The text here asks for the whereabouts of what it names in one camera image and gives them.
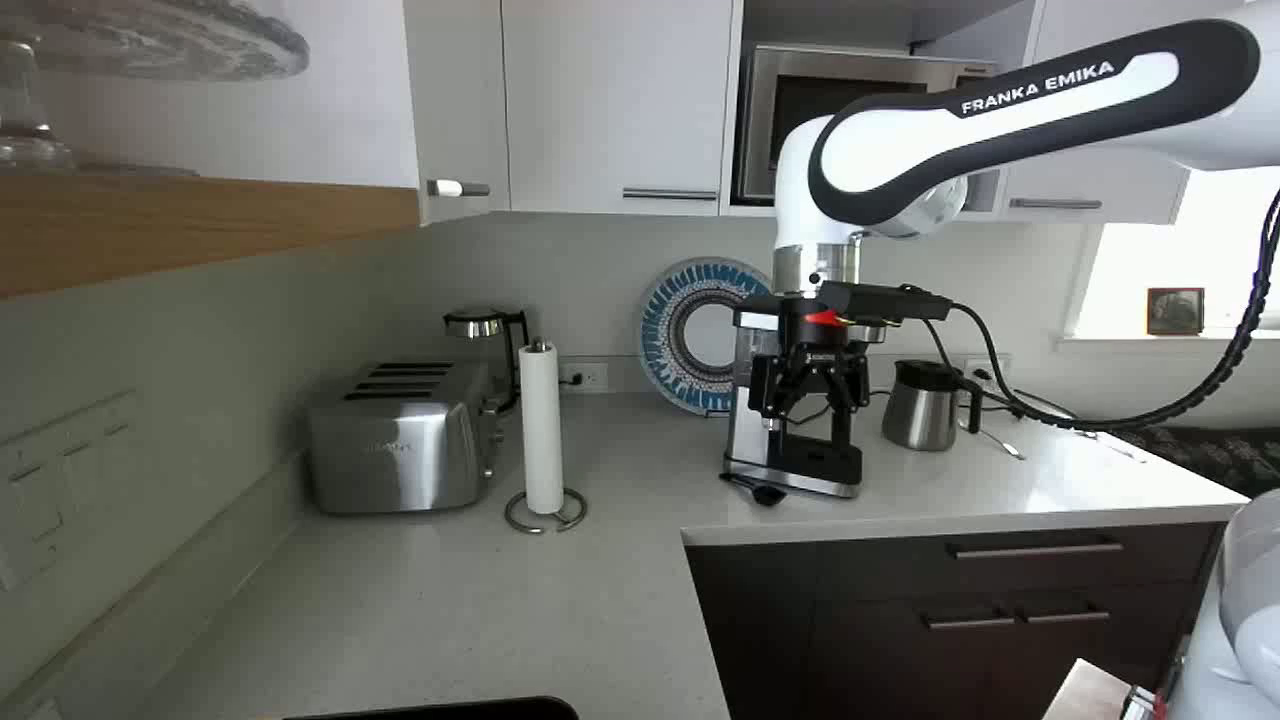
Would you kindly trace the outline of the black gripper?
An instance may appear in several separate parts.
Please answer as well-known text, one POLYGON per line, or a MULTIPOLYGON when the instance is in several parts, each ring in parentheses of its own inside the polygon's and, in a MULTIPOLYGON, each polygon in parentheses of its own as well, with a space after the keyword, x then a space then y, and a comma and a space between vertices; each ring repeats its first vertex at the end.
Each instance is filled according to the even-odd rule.
MULTIPOLYGON (((853 450, 864 350, 906 321, 946 321, 953 306, 913 284, 830 280, 811 301, 754 298, 744 306, 744 369, 754 399, 801 399, 830 384, 830 444, 853 450)), ((767 450, 783 420, 744 405, 744 450, 767 450)))

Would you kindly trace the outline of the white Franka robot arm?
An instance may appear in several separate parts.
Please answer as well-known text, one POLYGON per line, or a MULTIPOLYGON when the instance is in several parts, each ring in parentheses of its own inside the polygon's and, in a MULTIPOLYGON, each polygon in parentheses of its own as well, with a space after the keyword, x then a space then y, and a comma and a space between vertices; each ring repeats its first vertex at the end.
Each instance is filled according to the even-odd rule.
MULTIPOLYGON (((1280 145, 1280 13, 1249 4, 1224 18, 1145 27, 1089 43, 1006 77, 947 93, 888 93, 846 103, 834 116, 803 120, 783 137, 778 174, 778 252, 820 256, 861 232, 880 232, 923 208, 953 222, 963 181, 1032 158, 1115 145, 1168 158, 1202 174, 1277 167, 1280 145)), ((1011 398, 1006 369, 994 382, 1008 410, 1052 427, 1112 431, 1165 423, 1219 391, 1245 362, 1274 292, 1277 195, 1255 242, 1249 306, 1211 373, 1184 398, 1135 417, 1049 417, 1011 398)), ((779 352, 754 362, 754 410, 788 420, 809 382, 820 375, 837 405, 837 439, 846 452, 853 420, 849 352, 820 350, 795 324, 811 312, 837 312, 837 324, 896 324, 906 312, 946 312, 942 298, 916 289, 853 284, 816 271, 779 301, 779 352)))

